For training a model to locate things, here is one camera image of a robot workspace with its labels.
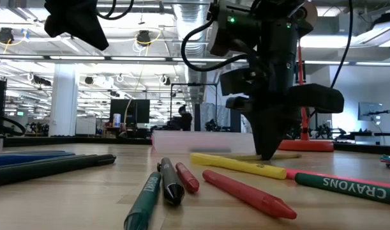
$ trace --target green crayon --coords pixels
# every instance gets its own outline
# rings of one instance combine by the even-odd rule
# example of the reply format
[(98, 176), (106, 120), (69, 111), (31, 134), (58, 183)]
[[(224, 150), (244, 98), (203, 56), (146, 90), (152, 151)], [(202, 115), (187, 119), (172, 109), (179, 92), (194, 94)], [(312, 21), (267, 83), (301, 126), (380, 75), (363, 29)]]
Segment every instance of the green crayon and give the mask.
[(390, 188), (388, 187), (305, 173), (297, 173), (295, 180), (300, 185), (390, 204)]
[(152, 172), (124, 221), (125, 230), (146, 230), (156, 204), (161, 174)]

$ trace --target person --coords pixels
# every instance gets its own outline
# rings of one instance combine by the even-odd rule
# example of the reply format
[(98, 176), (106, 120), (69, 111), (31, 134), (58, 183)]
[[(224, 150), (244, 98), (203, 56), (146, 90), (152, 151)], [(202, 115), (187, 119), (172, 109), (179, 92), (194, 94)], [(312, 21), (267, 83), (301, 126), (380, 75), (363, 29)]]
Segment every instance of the person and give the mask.
[(183, 131), (190, 131), (190, 127), (192, 123), (192, 115), (186, 111), (186, 105), (181, 106), (178, 112), (182, 116), (181, 129)]

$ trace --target red crayon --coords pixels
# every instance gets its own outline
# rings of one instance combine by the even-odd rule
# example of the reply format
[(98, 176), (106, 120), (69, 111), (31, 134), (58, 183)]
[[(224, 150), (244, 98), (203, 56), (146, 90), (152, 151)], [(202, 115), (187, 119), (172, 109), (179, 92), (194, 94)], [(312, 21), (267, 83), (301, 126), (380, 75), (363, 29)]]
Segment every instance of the red crayon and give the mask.
[(283, 200), (261, 190), (220, 175), (216, 172), (205, 170), (203, 178), (214, 186), (228, 192), (230, 195), (250, 204), (256, 209), (272, 217), (287, 219), (297, 218), (294, 210), (288, 207)]
[(195, 193), (199, 190), (199, 181), (192, 173), (187, 169), (182, 163), (176, 164), (176, 172), (179, 178), (181, 179), (184, 187), (190, 193)]
[(376, 182), (376, 181), (367, 181), (367, 180), (361, 180), (361, 179), (346, 178), (346, 177), (343, 177), (343, 176), (333, 176), (333, 175), (327, 175), (327, 174), (322, 174), (322, 173), (317, 173), (317, 172), (310, 172), (310, 171), (304, 171), (304, 170), (298, 170), (298, 169), (286, 169), (286, 170), (287, 170), (287, 177), (286, 177), (286, 179), (291, 179), (291, 180), (294, 180), (294, 178), (296, 177), (297, 173), (305, 173), (305, 174), (310, 174), (310, 175), (315, 175), (315, 176), (325, 176), (325, 177), (328, 177), (328, 178), (349, 180), (349, 181), (352, 181), (352, 182), (367, 183), (367, 184), (371, 184), (371, 185), (376, 185), (376, 186), (382, 186), (382, 187), (390, 188), (390, 183), (382, 183), (382, 182)]

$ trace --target monitor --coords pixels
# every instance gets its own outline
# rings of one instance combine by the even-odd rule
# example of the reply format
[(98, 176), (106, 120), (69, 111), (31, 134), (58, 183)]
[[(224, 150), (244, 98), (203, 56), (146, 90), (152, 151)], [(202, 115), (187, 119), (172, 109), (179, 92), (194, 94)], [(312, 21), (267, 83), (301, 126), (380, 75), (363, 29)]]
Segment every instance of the monitor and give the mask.
[[(124, 114), (129, 99), (113, 99), (110, 106), (110, 122), (114, 114), (121, 115), (121, 123), (124, 123)], [(132, 100), (128, 112), (127, 123), (149, 123), (149, 100)]]
[(380, 115), (369, 115), (370, 112), (380, 112), (383, 110), (381, 103), (359, 102), (358, 121), (380, 121)]

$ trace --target table surface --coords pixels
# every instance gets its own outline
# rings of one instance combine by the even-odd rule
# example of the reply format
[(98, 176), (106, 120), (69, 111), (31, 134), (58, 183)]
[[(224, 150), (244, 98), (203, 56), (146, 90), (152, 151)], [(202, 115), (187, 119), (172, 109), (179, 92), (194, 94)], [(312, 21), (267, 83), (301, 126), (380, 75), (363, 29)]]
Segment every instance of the table surface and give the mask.
[[(161, 154), (149, 146), (61, 144), (5, 148), (5, 151), (67, 150), (76, 154), (117, 156), (116, 163), (0, 187), (0, 230), (123, 229), (123, 222), (147, 177), (162, 157), (182, 162), (200, 181), (197, 194), (187, 193), (177, 208), (161, 193), (150, 229), (390, 229), (390, 205), (253, 174), (192, 165), (188, 153)], [(379, 155), (303, 153), (272, 165), (390, 183), (390, 169)], [(206, 183), (210, 169), (283, 199), (298, 216), (275, 219)]]

